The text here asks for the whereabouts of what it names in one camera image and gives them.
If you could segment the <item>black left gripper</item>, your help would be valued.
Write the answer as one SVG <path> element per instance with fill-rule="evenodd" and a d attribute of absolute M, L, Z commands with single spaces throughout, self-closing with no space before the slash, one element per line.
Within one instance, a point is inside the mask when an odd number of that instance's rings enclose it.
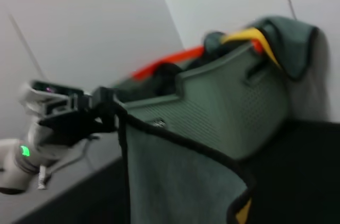
<path fill-rule="evenodd" d="M 72 147 L 94 133 L 116 132 L 116 110 L 106 107 L 114 102 L 115 90 L 98 87 L 91 94 L 74 94 L 68 101 L 72 110 L 95 110 L 96 117 L 87 111 L 70 111 L 49 115 L 38 124 L 52 130 L 52 134 L 42 140 L 42 145 L 62 145 Z"/>

